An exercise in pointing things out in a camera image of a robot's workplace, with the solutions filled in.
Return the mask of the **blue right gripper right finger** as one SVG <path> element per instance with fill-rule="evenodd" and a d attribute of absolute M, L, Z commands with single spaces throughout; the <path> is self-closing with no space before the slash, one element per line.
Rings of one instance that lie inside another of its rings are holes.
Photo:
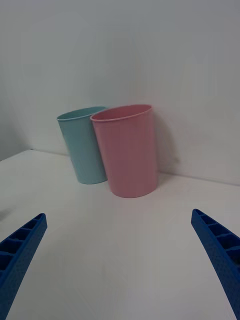
<path fill-rule="evenodd" d="M 191 225 L 211 261 L 236 319 L 239 319 L 240 238 L 199 209 L 192 211 Z"/>

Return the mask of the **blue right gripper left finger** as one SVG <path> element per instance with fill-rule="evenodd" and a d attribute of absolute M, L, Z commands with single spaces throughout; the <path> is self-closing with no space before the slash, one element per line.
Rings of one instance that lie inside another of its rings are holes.
<path fill-rule="evenodd" d="M 47 230 L 40 213 L 0 243 L 0 319 L 5 320 Z"/>

